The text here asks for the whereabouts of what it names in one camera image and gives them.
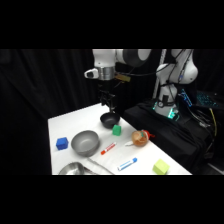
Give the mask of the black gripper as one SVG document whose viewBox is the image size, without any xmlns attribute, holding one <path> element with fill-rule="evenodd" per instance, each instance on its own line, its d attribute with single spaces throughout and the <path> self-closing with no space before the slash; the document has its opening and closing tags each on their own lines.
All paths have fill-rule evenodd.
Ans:
<svg viewBox="0 0 224 224">
<path fill-rule="evenodd" d="M 102 105 L 107 105 L 109 111 L 115 113 L 116 109 L 116 96 L 108 91 L 99 91 L 99 99 Z"/>
</svg>

